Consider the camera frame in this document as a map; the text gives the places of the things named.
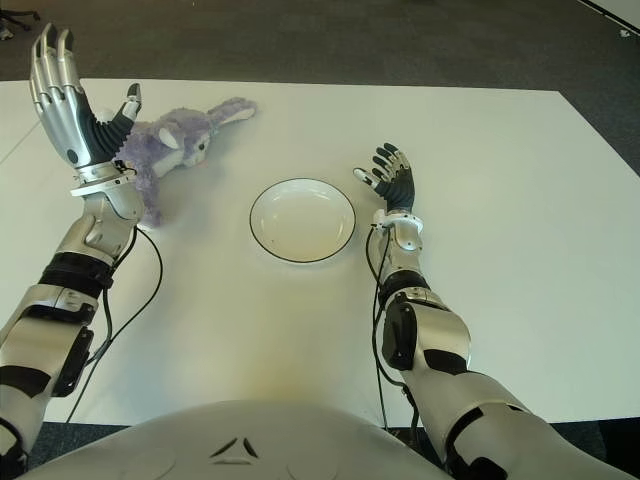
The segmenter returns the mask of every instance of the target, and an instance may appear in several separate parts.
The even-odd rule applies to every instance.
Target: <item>black cable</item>
[[[367,265],[369,265],[369,271],[371,275],[373,275],[374,280],[378,281],[378,276],[376,275],[376,271],[373,268],[373,264],[371,263],[371,255],[369,255],[369,244],[371,243],[371,235],[373,235],[373,231],[375,230],[375,225],[371,225],[371,229],[369,230],[369,235],[367,235],[367,241],[365,243],[365,256],[367,257]]]
[[[418,449],[418,452],[423,453],[422,444],[420,443],[420,439],[418,438],[418,418],[419,418],[418,408],[414,405],[413,417],[411,417],[411,440],[413,441],[413,444]]]
[[[162,255],[160,255],[160,250],[158,250],[158,247],[156,246],[155,243],[153,243],[153,240],[151,240],[151,237],[149,237],[149,235],[147,235],[146,233],[144,233],[144,231],[140,230],[138,227],[136,227],[136,230],[138,230],[151,244],[151,246],[153,247],[153,249],[156,252],[156,256],[158,257],[158,265],[160,266],[160,273],[158,274],[158,282],[156,283],[156,288],[153,290],[153,293],[151,294],[151,296],[149,297],[149,300],[147,300],[144,305],[142,305],[138,311],[136,313],[133,314],[133,316],[126,321],[126,323],[121,326],[118,331],[116,332],[116,334],[113,336],[113,338],[111,339],[111,341],[109,342],[109,345],[107,346],[107,348],[109,348],[109,346],[115,341],[116,338],[118,338],[118,335],[120,335],[122,333],[122,331],[127,328],[129,326],[129,324],[131,322],[133,322],[135,320],[135,318],[140,315],[142,313],[142,311],[147,308],[147,306],[153,301],[153,299],[156,297],[158,290],[160,290],[160,285],[162,284],[162,277],[164,275],[164,264],[162,262]]]
[[[124,253],[114,262],[113,266],[111,267],[111,275],[115,273],[115,271],[122,264],[122,262],[124,262],[124,260],[129,256],[129,254],[133,250],[133,247],[136,244],[137,238],[138,238],[138,228],[136,227],[133,229],[129,246],[124,251]],[[102,344],[93,353],[91,358],[89,358],[86,361],[85,366],[93,363],[105,351],[105,349],[107,348],[107,345],[109,345],[109,341],[111,340],[111,334],[113,333],[113,321],[111,318],[111,309],[109,308],[109,294],[106,288],[102,291],[102,304],[104,305],[104,316],[107,320],[107,335],[105,336],[105,339],[102,342]]]
[[[147,306],[153,301],[153,299],[155,298],[156,294],[158,293],[158,290],[160,290],[160,285],[162,284],[162,277],[164,274],[164,264],[162,262],[162,255],[160,255],[160,250],[158,250],[158,247],[156,246],[156,244],[153,242],[153,240],[151,240],[151,238],[149,237],[149,235],[147,235],[146,233],[144,233],[142,230],[140,230],[138,227],[135,227],[135,231],[140,232],[148,241],[149,243],[151,243],[151,246],[153,247],[154,251],[156,252],[156,256],[158,257],[158,264],[160,266],[160,273],[158,274],[158,282],[156,283],[156,287],[153,290],[153,293],[151,294],[151,296],[149,297],[149,299],[144,303],[144,305],[142,305],[142,307],[140,307],[138,309],[138,311],[136,313],[133,314],[133,316],[131,318],[129,318],[129,320],[127,320],[125,322],[124,325],[122,325],[118,331],[115,333],[115,335],[113,335],[113,337],[108,339],[108,342],[105,344],[104,349],[102,349],[102,346],[100,347],[100,349],[102,349],[102,352],[99,353],[98,355],[98,351],[96,351],[96,354],[94,355],[94,362],[93,362],[93,367],[91,367],[91,371],[89,372],[89,376],[87,377],[87,379],[84,382],[84,385],[82,386],[82,390],[80,391],[80,394],[78,395],[78,398],[76,399],[75,404],[73,405],[73,408],[71,409],[71,412],[69,413],[69,416],[67,417],[67,420],[65,421],[65,423],[69,423],[71,421],[71,417],[73,417],[73,414],[75,413],[76,409],[78,408],[78,405],[80,404],[80,400],[82,400],[82,397],[84,396],[84,392],[87,389],[87,386],[89,385],[89,381],[91,380],[91,377],[93,376],[93,373],[96,371],[96,368],[98,367],[98,365],[100,364],[100,360],[102,360],[102,358],[104,358],[105,354],[107,353],[107,351],[109,350],[109,347],[113,344],[113,342],[115,341],[115,339],[118,337],[118,335],[120,335],[122,333],[122,331],[127,328],[131,322],[138,316],[140,315],[140,313],[142,313],[142,311],[147,308]],[[131,247],[127,249],[127,252],[125,252],[127,255],[128,253],[131,251]],[[108,299],[106,302],[106,309],[105,309],[105,314],[107,313],[107,309],[108,309]]]
[[[78,395],[78,398],[76,399],[76,403],[73,404],[73,408],[71,409],[71,412],[69,413],[69,416],[67,417],[67,419],[65,420],[64,423],[69,423],[71,421],[71,417],[73,417],[73,414],[76,413],[76,409],[78,408],[78,405],[80,405],[80,400],[82,400],[82,397],[84,395],[84,391],[87,389],[87,386],[89,385],[89,381],[91,380],[91,377],[93,377],[93,372],[95,372],[96,368],[98,367],[98,365],[100,365],[100,359],[101,358],[102,358],[102,356],[98,357],[96,359],[96,361],[93,362],[93,367],[91,367],[91,371],[89,372],[89,376],[85,380],[84,385],[82,386],[82,390],[80,390],[80,395]]]
[[[136,244],[137,239],[138,239],[138,227],[135,227],[131,235],[131,241],[129,242],[129,246],[124,251],[124,253],[120,255],[120,257],[115,261],[115,263],[113,264],[113,268],[111,269],[111,273],[115,272],[117,268],[120,266],[120,264],[124,262],[124,260],[129,256],[129,254],[131,253],[131,250],[133,250],[133,247]]]
[[[367,264],[369,265],[369,270],[371,270],[371,274],[373,275],[373,278],[376,280],[376,290],[375,290],[375,295],[373,298],[373,331],[371,334],[371,347],[373,349],[373,357],[375,359],[376,362],[376,377],[378,380],[378,395],[380,397],[380,408],[382,410],[382,419],[384,422],[384,429],[385,430],[389,430],[389,426],[387,423],[387,412],[386,412],[386,407],[385,407],[385,403],[384,403],[384,396],[382,394],[382,382],[380,381],[380,374],[382,374],[382,376],[385,378],[385,380],[387,380],[387,382],[389,382],[391,385],[394,385],[396,387],[401,387],[402,388],[402,392],[404,393],[404,395],[407,397],[407,400],[409,401],[409,404],[411,404],[411,406],[413,407],[413,416],[411,418],[411,438],[412,441],[414,443],[414,445],[416,446],[416,448],[418,449],[419,453],[423,453],[422,450],[422,444],[420,443],[419,437],[418,437],[418,419],[420,418],[419,412],[418,412],[418,407],[416,406],[416,403],[413,399],[413,396],[411,395],[411,391],[409,390],[409,387],[404,383],[404,382],[400,382],[398,380],[394,380],[393,378],[391,378],[391,376],[389,376],[389,374],[387,373],[387,371],[385,370],[385,368],[382,365],[382,362],[380,361],[380,355],[378,354],[378,340],[377,340],[377,331],[378,331],[378,325],[380,323],[380,319],[382,318],[382,312],[384,310],[384,306],[380,305],[380,308],[378,309],[377,313],[376,313],[376,304],[377,304],[377,300],[378,300],[378,293],[380,291],[380,278],[382,276],[382,269],[384,267],[384,262],[386,260],[387,257],[387,252],[389,250],[389,243],[391,241],[391,232],[388,231],[387,232],[387,243],[384,247],[384,253],[382,254],[382,260],[380,261],[380,268],[378,269],[378,274],[376,275],[376,272],[373,268],[373,265],[371,263],[371,256],[369,255],[369,244],[371,243],[371,236],[373,235],[373,231],[375,229],[375,225],[371,226],[371,230],[369,230],[369,234],[367,235],[367,241],[365,244],[365,255],[367,257]]]

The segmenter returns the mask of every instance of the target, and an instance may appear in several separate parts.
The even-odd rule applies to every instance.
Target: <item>robotic arm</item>
[[[141,107],[132,85],[114,119],[99,123],[76,73],[69,30],[47,25],[32,49],[31,95],[58,154],[76,170],[84,212],[40,281],[0,331],[0,461],[24,470],[51,397],[71,393],[88,357],[88,325],[116,260],[144,213],[135,175],[111,162]]]
[[[387,201],[374,217],[375,271],[384,307],[382,354],[400,372],[446,470],[457,479],[629,479],[566,442],[493,378],[468,370],[464,321],[431,291],[420,268],[411,166],[385,143],[382,168],[354,175]]]

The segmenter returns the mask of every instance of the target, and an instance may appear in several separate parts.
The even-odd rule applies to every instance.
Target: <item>white plate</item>
[[[253,203],[251,233],[269,253],[309,263],[334,255],[355,227],[356,214],[344,194],[328,183],[294,178],[272,185]]]

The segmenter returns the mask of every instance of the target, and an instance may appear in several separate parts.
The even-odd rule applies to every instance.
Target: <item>floor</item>
[[[640,40],[621,36],[618,25],[576,0],[1,4],[34,8],[43,22],[71,27],[82,77],[558,90],[640,174]],[[14,28],[15,37],[0,42],[0,81],[28,78],[39,28]],[[32,464],[118,428],[45,424]],[[555,428],[640,475],[629,453],[638,419]],[[409,438],[406,430],[397,434]]]

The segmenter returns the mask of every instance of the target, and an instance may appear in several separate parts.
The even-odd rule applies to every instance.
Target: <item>purple plush bunny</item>
[[[255,102],[231,98],[207,113],[178,108],[155,122],[136,122],[114,160],[137,172],[136,189],[142,194],[145,215],[141,226],[162,224],[158,207],[158,180],[179,165],[192,167],[206,156],[211,137],[226,123],[251,118]]]

